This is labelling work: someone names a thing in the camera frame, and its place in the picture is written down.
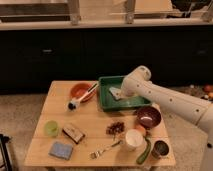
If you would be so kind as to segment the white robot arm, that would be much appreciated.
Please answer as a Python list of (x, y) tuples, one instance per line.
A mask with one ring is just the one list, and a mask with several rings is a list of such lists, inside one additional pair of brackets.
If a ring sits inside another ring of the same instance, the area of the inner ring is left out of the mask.
[(206, 132), (208, 138), (200, 171), (213, 171), (213, 103), (158, 86), (150, 79), (151, 71), (140, 65), (123, 78), (120, 88), (110, 87), (109, 91), (116, 100), (133, 95), (142, 96), (173, 111)]

